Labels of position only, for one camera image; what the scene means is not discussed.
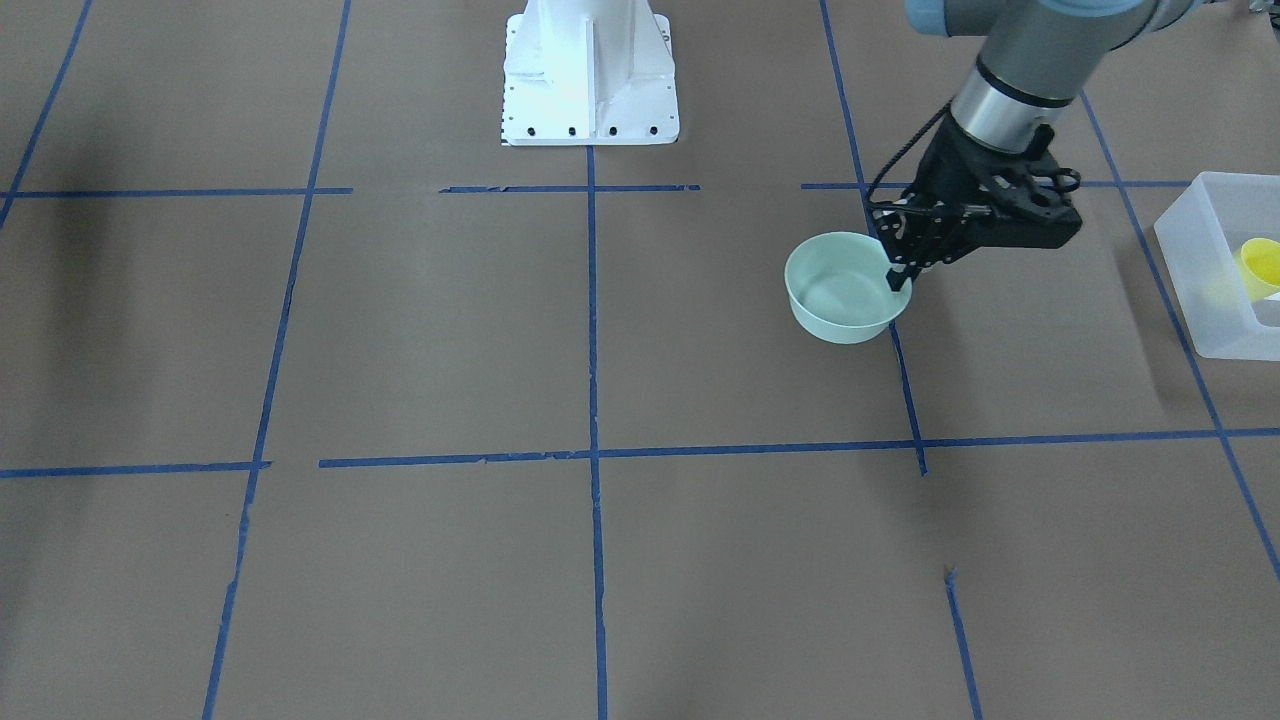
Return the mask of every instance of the gray robot arm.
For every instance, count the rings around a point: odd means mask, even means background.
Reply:
[[[902,197],[873,201],[879,178],[867,193],[881,242],[901,266],[890,272],[890,286],[900,290],[922,269],[978,247],[1066,243],[1082,225],[1070,200],[1080,177],[1048,152],[1053,120],[1108,51],[1203,1],[906,0],[920,32],[987,40],[960,91],[927,126],[941,122]]]

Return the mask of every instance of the white plastic bin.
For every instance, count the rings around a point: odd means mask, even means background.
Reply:
[[[1201,173],[1156,237],[1196,352],[1280,360],[1280,301],[1251,304],[1234,258],[1249,238],[1280,240],[1280,176]]]

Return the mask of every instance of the yellow object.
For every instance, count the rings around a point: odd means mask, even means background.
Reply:
[[[1251,302],[1280,292],[1280,242],[1266,237],[1245,242],[1235,252],[1235,265]]]

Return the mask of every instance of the white mounting plate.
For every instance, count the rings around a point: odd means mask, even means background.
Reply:
[[[517,14],[507,20],[508,56],[524,19],[524,14]],[[671,20],[659,14],[654,14],[654,20],[671,54]],[[506,81],[502,96],[503,145],[667,145],[680,137],[673,74],[632,77],[613,97],[600,99],[594,113],[590,106],[568,102],[543,78],[507,73]]]

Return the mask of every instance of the white bracket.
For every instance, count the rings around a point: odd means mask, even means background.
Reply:
[[[660,145],[680,136],[671,22],[649,0],[529,0],[507,20],[504,145]]]

